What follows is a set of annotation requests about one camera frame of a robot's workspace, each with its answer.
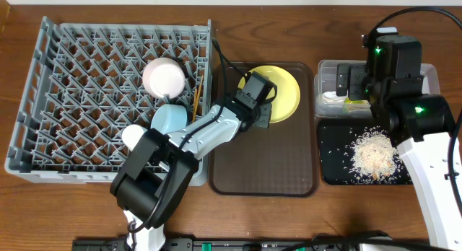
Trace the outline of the white bowl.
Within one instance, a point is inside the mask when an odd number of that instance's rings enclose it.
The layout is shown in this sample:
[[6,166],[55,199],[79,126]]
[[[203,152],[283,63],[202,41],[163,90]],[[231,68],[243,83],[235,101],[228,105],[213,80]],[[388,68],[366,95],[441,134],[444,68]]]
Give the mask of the white bowl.
[[174,98],[185,88],[186,75],[171,58],[156,58],[143,70],[142,82],[146,91],[157,99]]

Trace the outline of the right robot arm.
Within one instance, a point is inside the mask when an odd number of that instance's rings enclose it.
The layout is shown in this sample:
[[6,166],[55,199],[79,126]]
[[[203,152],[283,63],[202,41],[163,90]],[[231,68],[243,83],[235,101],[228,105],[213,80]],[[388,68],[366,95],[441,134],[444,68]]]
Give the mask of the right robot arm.
[[422,91],[422,44],[393,28],[365,36],[365,64],[340,63],[336,93],[370,103],[404,162],[427,227],[430,244],[461,249],[461,161],[447,101]]

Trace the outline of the white cup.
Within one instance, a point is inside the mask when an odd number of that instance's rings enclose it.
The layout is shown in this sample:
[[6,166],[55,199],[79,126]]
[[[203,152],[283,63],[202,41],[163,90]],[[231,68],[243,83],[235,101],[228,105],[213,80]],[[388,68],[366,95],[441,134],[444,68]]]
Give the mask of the white cup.
[[129,151],[134,149],[145,132],[147,132],[146,128],[136,124],[129,125],[123,129],[121,138]]

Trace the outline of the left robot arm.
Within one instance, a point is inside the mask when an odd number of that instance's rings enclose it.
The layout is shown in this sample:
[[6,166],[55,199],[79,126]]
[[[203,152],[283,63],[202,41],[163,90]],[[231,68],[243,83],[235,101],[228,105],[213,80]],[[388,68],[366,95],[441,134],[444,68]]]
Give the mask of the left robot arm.
[[178,131],[151,128],[137,136],[110,193],[128,219],[125,250],[160,250],[164,223],[180,204],[200,160],[251,126],[268,127],[278,88],[250,72],[243,88],[224,94],[210,111]]

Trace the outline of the yellow plate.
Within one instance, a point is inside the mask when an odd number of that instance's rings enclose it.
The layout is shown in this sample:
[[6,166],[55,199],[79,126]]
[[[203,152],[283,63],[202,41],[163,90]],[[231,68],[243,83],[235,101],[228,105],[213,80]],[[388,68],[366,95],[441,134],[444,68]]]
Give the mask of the yellow plate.
[[273,89],[267,97],[275,96],[274,100],[261,106],[258,121],[254,123],[254,126],[268,128],[270,123],[283,121],[296,111],[300,102],[300,88],[293,75],[278,66],[257,66],[250,70],[254,71],[277,86],[277,94]]

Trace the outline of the light blue bowl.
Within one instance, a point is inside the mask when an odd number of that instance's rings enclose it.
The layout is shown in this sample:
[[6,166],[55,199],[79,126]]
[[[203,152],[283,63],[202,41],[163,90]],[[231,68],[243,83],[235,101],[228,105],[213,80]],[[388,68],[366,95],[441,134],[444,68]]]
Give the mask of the light blue bowl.
[[153,116],[150,128],[162,134],[178,131],[187,126],[188,113],[182,105],[162,105]]

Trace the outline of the white napkin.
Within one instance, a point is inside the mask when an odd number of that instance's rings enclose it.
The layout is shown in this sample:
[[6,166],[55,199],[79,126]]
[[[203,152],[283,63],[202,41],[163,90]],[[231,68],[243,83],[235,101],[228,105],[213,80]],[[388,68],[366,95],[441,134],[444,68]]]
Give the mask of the white napkin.
[[324,92],[321,96],[321,101],[325,104],[343,104],[346,96],[337,96],[335,91]]

